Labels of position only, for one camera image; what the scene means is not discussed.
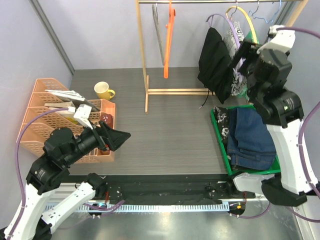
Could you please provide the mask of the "purple plastic hanger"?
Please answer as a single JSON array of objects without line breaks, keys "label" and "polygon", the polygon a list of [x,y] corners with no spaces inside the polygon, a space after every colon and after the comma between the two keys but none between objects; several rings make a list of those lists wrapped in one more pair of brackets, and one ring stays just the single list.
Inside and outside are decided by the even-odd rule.
[{"label": "purple plastic hanger", "polygon": [[231,57],[234,57],[237,50],[240,48],[241,42],[244,40],[244,35],[242,33],[242,30],[240,27],[235,27],[234,22],[232,22],[229,18],[227,18],[225,15],[220,13],[214,13],[210,15],[206,22],[208,23],[208,26],[211,27],[214,21],[214,16],[220,16],[222,17],[229,25],[228,33],[225,35],[225,44],[227,46],[227,49],[229,51],[229,55]]}]

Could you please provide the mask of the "black white patterned trousers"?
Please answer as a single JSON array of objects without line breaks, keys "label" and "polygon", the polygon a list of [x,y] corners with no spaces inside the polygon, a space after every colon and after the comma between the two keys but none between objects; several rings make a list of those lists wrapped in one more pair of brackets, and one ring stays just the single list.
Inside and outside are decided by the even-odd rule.
[{"label": "black white patterned trousers", "polygon": [[213,114],[222,139],[222,143],[226,146],[228,143],[229,135],[230,110],[227,108],[215,106],[213,108]]}]

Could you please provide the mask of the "orange plastic hanger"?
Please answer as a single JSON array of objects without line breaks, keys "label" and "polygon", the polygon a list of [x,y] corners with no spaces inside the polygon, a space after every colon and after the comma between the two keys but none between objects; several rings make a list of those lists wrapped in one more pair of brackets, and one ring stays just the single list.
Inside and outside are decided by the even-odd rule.
[{"label": "orange plastic hanger", "polygon": [[163,69],[163,77],[165,79],[169,77],[169,62],[170,62],[174,23],[175,23],[175,17],[176,17],[176,10],[173,8],[171,0],[169,1],[168,15],[169,15],[169,18],[168,18],[168,23],[166,25],[167,35],[166,35],[165,56],[164,56],[164,69]]}]

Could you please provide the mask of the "blue denim jeans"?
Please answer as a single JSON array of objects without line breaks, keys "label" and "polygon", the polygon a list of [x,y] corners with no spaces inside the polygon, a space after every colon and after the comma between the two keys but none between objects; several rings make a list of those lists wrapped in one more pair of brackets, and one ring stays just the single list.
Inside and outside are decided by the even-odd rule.
[{"label": "blue denim jeans", "polygon": [[254,108],[230,110],[227,154],[233,166],[266,171],[273,165],[276,148],[262,117]]}]

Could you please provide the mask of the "clear acrylic hanger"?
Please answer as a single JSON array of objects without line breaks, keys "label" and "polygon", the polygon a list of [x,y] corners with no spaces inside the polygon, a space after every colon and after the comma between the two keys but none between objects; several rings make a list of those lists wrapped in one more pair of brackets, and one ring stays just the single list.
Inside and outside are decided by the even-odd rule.
[{"label": "clear acrylic hanger", "polygon": [[154,23],[154,27],[155,27],[156,36],[157,36],[160,58],[161,58],[162,65],[164,66],[165,65],[165,53],[164,53],[162,34],[161,34],[161,29],[160,29],[160,24],[159,24],[157,1],[155,2],[155,4],[152,5],[152,17],[153,17],[153,23]]}]

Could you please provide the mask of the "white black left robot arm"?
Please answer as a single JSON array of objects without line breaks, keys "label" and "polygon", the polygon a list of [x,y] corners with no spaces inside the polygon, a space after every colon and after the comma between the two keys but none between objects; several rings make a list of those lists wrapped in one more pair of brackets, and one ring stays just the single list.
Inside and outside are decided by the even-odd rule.
[{"label": "white black left robot arm", "polygon": [[45,211],[63,178],[70,174],[72,164],[96,148],[114,152],[130,137],[129,132],[112,129],[104,121],[99,126],[84,128],[78,137],[67,127],[55,129],[44,142],[43,155],[31,165],[20,209],[11,223],[1,229],[0,238],[49,240],[78,207],[93,198],[104,198],[108,189],[106,180],[90,173],[73,193],[52,210]]}]

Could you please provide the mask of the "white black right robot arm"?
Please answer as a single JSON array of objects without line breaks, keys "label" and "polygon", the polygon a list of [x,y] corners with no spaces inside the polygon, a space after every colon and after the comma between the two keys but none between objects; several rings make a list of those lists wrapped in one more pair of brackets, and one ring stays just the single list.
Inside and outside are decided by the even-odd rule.
[{"label": "white black right robot arm", "polygon": [[298,95],[285,88],[292,69],[288,55],[288,50],[244,40],[230,63],[235,67],[244,61],[239,72],[247,79],[247,95],[272,137],[280,166],[276,174],[238,173],[225,186],[231,198],[248,191],[273,205],[298,207],[320,188],[308,153],[299,150],[305,146],[300,130],[307,120]]}]

